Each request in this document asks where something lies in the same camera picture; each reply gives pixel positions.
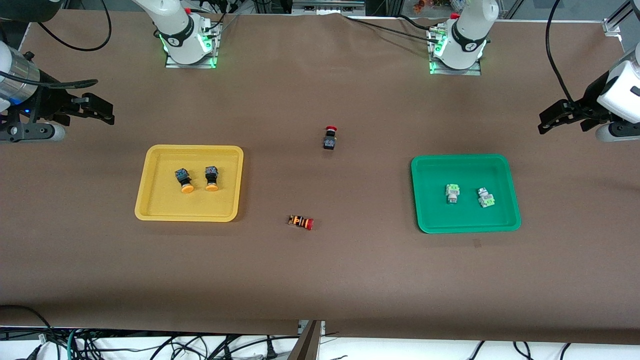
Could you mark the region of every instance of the black connector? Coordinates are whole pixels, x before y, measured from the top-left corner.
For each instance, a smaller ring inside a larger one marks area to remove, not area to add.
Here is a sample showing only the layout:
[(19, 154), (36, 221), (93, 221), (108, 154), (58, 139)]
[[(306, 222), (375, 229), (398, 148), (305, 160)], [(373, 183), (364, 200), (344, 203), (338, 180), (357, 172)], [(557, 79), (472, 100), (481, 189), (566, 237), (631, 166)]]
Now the black connector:
[(27, 356), (27, 360), (36, 360), (38, 358), (38, 353), (40, 352), (41, 347), (42, 347), (42, 344), (38, 345), (38, 347), (33, 349), (33, 351), (29, 354), (29, 356)]
[(271, 336), (267, 335), (267, 358), (266, 360), (272, 360), (278, 357), (278, 353), (273, 350), (273, 342), (271, 342)]

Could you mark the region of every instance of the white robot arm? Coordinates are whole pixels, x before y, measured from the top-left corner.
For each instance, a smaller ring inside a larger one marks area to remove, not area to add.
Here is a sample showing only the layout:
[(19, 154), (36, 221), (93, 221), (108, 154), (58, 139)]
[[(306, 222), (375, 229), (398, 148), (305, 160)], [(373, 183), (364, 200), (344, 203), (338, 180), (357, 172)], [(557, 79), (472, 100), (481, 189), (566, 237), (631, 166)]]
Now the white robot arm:
[(482, 56), (486, 36), (498, 19), (500, 8), (495, 0), (467, 2), (459, 19), (449, 19), (439, 28), (446, 28), (442, 44), (434, 56), (456, 70), (468, 69)]
[(558, 100), (540, 113), (538, 131), (580, 121), (604, 142), (640, 139), (640, 43), (592, 82), (575, 102)]
[(213, 50), (215, 26), (211, 26), (211, 20), (184, 9), (180, 0), (132, 1), (151, 17), (166, 52), (177, 63), (196, 63)]

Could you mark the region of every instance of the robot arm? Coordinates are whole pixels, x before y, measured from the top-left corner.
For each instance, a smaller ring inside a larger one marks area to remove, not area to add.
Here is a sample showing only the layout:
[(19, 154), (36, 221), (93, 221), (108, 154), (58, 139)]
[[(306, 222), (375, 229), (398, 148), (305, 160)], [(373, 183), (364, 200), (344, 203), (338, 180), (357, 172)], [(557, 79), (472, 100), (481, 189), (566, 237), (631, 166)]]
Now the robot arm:
[(211, 20), (184, 9), (180, 0), (132, 0), (151, 17), (164, 49), (177, 63), (192, 64), (213, 50)]
[(449, 19), (438, 25), (446, 29), (446, 34), (434, 55), (452, 69), (471, 67), (482, 56), (486, 36), (498, 19), (499, 12), (495, 0), (469, 1), (460, 18)]
[(583, 131), (596, 130), (604, 142), (640, 139), (640, 43), (592, 82), (582, 98), (566, 99), (540, 113), (538, 131), (581, 121)]
[[(6, 115), (0, 114), (0, 143), (60, 141), (65, 136), (61, 125), (69, 126), (70, 116), (92, 117), (113, 125), (113, 105), (91, 93), (77, 97), (65, 90), (88, 87), (96, 80), (60, 83), (38, 69), (32, 57), (0, 42), (0, 70), (6, 74), (0, 76), (0, 111), (6, 111)], [(20, 116), (29, 121), (21, 122)]]

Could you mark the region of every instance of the metal frame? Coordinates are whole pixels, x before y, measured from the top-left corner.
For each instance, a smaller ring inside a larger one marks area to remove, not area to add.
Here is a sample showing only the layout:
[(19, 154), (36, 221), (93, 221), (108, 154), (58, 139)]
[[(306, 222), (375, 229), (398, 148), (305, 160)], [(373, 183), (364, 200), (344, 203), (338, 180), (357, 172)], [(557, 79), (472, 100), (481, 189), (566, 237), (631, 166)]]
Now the metal frame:
[(316, 360), (322, 332), (322, 321), (309, 320), (304, 325), (304, 331), (296, 341), (296, 345), (293, 346), (287, 360)]
[(210, 30), (213, 37), (211, 38), (212, 50), (209, 54), (206, 54), (202, 59), (195, 63), (181, 64), (177, 63), (167, 53), (164, 67), (166, 67), (167, 69), (215, 69), (218, 66), (218, 52), (220, 51), (220, 40), (223, 29), (222, 25), (222, 23), (215, 24)]
[[(516, 0), (515, 4), (509, 10), (502, 10), (500, 12), (501, 19), (513, 19), (516, 12), (520, 9), (520, 6), (524, 3), (524, 0)], [(504, 0), (500, 0), (500, 9), (504, 9)]]
[(634, 10), (637, 9), (635, 8), (634, 4), (632, 4), (631, 0), (628, 0), (620, 5), (620, 7), (610, 16), (606, 17), (602, 21), (602, 29), (604, 30), (605, 35), (607, 35), (608, 37), (615, 37), (620, 34), (620, 24), (629, 15), (631, 15)]

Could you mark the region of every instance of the electrical component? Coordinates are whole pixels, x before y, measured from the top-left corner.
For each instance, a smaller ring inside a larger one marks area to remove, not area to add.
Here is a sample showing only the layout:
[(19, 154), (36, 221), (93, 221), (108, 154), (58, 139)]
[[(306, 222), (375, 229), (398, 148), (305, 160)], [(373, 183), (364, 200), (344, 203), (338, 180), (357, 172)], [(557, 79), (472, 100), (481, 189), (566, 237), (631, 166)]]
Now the electrical component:
[(448, 184), (445, 186), (445, 195), (449, 204), (458, 203), (458, 195), (460, 195), (460, 187), (457, 184)]
[(289, 225), (303, 227), (307, 230), (311, 230), (314, 226), (314, 219), (303, 218), (298, 215), (289, 215)]
[(207, 178), (205, 189), (210, 192), (218, 190), (218, 169), (216, 167), (205, 167), (204, 176)]
[(191, 184), (191, 178), (185, 168), (181, 168), (175, 171), (175, 178), (178, 180), (182, 188), (182, 193), (191, 193), (193, 191), (193, 185)]
[(483, 208), (488, 208), (489, 206), (495, 205), (495, 199), (493, 198), (493, 195), (491, 195), (486, 188), (478, 189), (478, 196), (478, 202)]
[(333, 150), (335, 148), (335, 132), (338, 130), (335, 126), (327, 126), (326, 134), (324, 136), (323, 147), (327, 150)]

